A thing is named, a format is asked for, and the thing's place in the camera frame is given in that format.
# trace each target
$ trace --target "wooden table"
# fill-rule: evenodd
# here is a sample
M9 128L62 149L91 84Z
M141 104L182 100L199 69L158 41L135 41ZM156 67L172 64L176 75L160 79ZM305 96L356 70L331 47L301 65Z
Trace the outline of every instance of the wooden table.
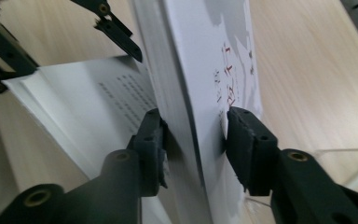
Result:
M280 147L358 148L358 33L343 6L338 0L250 3L263 121ZM110 4L136 31L128 4ZM69 1L6 1L2 8L1 22L41 65L120 53L94 31L94 16ZM20 190L43 182L72 189L87 180L9 92L0 95L0 129ZM21 129L33 135L14 134Z

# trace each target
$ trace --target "book page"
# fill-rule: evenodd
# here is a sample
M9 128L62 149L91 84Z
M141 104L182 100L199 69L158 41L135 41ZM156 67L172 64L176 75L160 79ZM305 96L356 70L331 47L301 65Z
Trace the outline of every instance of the book page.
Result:
M166 9L213 221L240 222L243 189L224 154L223 140L231 106L249 109L259 118L262 113L248 1L167 1Z
M89 178L157 107L145 67L130 57L41 67L19 81L7 84Z
M262 113L248 1L134 0L134 7L172 133L168 159L181 221L244 221L243 189L223 143L231 106Z

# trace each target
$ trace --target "book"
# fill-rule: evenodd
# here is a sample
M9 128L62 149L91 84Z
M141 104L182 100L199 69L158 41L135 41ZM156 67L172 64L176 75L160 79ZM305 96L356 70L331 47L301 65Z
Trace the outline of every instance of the book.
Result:
M146 67L129 56L42 66L5 84L89 179L99 175L106 155L126 148L145 113L157 107ZM143 198L144 223L174 222L171 200L171 189Z
M243 188L224 153L231 106L258 117L249 2L134 0L182 223L239 223Z

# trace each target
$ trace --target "white paper sheet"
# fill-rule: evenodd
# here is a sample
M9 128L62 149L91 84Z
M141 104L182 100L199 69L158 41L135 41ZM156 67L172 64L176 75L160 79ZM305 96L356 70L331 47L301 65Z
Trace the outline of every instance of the white paper sheet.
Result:
M170 161L180 218L238 223L243 193L224 153L226 113L262 113L248 1L134 6L158 107L180 148Z
M7 85L89 178L156 108L145 68L129 57L41 67Z

